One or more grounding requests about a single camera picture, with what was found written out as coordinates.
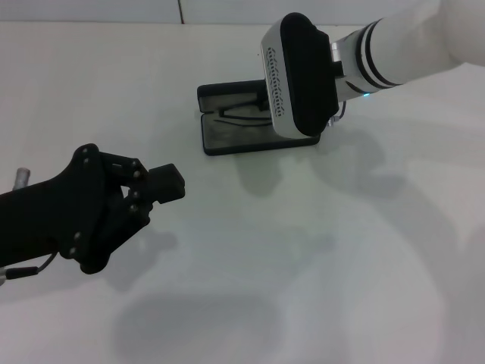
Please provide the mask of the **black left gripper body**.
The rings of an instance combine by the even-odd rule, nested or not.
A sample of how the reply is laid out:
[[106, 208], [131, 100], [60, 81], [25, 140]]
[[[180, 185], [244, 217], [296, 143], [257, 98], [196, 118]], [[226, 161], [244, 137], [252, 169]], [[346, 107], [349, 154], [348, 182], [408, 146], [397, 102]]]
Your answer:
[[95, 144], [79, 147], [50, 180], [1, 195], [1, 273], [37, 275], [41, 266], [19, 263], [57, 255], [79, 262], [87, 274], [101, 271], [108, 254], [108, 195], [115, 187]]

